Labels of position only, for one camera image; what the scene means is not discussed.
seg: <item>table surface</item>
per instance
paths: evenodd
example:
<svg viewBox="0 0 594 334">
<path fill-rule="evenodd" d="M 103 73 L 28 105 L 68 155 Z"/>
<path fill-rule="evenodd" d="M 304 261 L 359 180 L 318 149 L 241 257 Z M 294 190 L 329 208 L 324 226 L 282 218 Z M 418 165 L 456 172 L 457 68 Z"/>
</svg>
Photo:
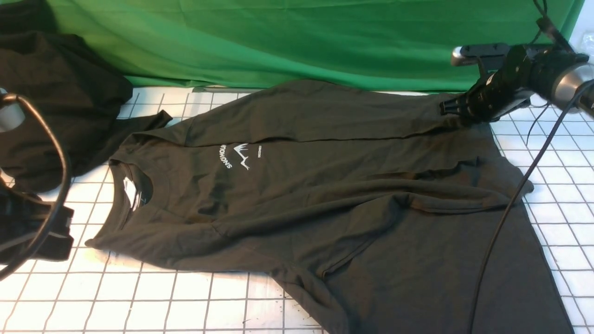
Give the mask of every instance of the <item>table surface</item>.
<svg viewBox="0 0 594 334">
<path fill-rule="evenodd" d="M 244 94 L 191 89 L 135 89 L 120 117 L 164 109 L 170 124 Z M 534 105 L 544 104 L 533 99 Z M 498 147 L 525 171 L 542 147 L 558 111 L 521 109 L 492 125 Z M 594 334 L 594 119 L 568 115 L 530 177 L 526 208 L 577 334 Z M 53 200 L 56 191 L 42 194 Z M 75 210 L 68 261 L 30 260 L 0 282 L 3 332 L 322 334 L 324 331 L 270 278 L 256 273 L 163 270 L 84 246 L 104 223 L 113 178 L 102 165 L 74 180 L 67 206 Z"/>
</svg>

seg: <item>green backdrop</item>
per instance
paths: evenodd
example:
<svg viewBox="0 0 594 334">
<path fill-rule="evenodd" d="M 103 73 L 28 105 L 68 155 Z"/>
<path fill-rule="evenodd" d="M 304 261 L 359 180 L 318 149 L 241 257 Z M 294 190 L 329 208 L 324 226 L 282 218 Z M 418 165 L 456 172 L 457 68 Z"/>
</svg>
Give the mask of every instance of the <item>green backdrop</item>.
<svg viewBox="0 0 594 334">
<path fill-rule="evenodd" d="M 548 0 L 569 36 L 584 0 Z M 315 78 L 371 90 L 466 90 L 454 46 L 526 43 L 531 0 L 48 0 L 136 85 L 264 88 Z"/>
</svg>

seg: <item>black garment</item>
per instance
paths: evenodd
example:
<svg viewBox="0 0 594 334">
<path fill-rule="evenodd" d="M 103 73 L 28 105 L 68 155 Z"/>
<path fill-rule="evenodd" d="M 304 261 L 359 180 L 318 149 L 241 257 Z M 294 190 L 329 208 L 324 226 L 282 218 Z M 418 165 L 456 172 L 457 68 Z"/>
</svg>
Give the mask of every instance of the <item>black garment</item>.
<svg viewBox="0 0 594 334">
<path fill-rule="evenodd" d="M 131 133 L 161 128 L 156 116 L 116 120 L 132 84 L 74 35 L 0 34 L 0 87 L 28 97 L 66 148 L 75 176 L 105 162 Z M 0 133 L 0 167 L 15 189 L 42 193 L 60 184 L 62 166 L 35 118 Z"/>
<path fill-rule="evenodd" d="M 112 212 L 86 244 L 161 267 L 266 272 L 332 334 L 464 333 L 522 173 L 488 125 L 439 116 L 451 97 L 303 80 L 134 134 L 110 162 Z M 571 332 L 518 205 L 475 333 Z"/>
<path fill-rule="evenodd" d="M 45 0 L 20 0 L 0 5 L 0 34 L 37 30 L 58 32 L 58 25 Z"/>
</svg>

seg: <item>metal cylinder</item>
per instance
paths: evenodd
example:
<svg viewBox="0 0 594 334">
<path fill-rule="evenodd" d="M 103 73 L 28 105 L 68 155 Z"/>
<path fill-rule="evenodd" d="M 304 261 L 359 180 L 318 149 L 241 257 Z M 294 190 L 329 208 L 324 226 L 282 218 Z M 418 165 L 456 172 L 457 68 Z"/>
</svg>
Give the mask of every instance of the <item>metal cylinder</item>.
<svg viewBox="0 0 594 334">
<path fill-rule="evenodd" d="M 7 91 L 0 88 L 0 97 Z M 9 105 L 0 102 L 0 133 L 16 129 L 25 121 L 25 114 L 18 103 Z"/>
<path fill-rule="evenodd" d="M 551 102 L 563 110 L 582 84 L 594 80 L 594 65 L 590 63 L 576 65 L 564 71 L 558 78 L 557 84 L 552 90 L 553 101 Z M 569 112 L 576 113 L 581 110 L 581 108 L 574 106 Z"/>
</svg>

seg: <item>pile of black clothes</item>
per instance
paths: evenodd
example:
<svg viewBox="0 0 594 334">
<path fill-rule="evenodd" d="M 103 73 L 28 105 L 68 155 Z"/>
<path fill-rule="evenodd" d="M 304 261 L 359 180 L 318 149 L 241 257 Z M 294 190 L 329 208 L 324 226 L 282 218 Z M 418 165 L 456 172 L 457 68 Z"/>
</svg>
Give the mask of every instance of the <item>pile of black clothes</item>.
<svg viewBox="0 0 594 334">
<path fill-rule="evenodd" d="M 74 176 L 106 162 L 133 132 L 165 126 L 165 112 L 117 119 L 132 84 L 75 35 L 56 32 L 44 0 L 0 5 L 0 87 L 29 98 L 67 150 Z M 60 184 L 54 145 L 34 117 L 0 133 L 0 168 L 16 190 L 43 193 Z"/>
</svg>

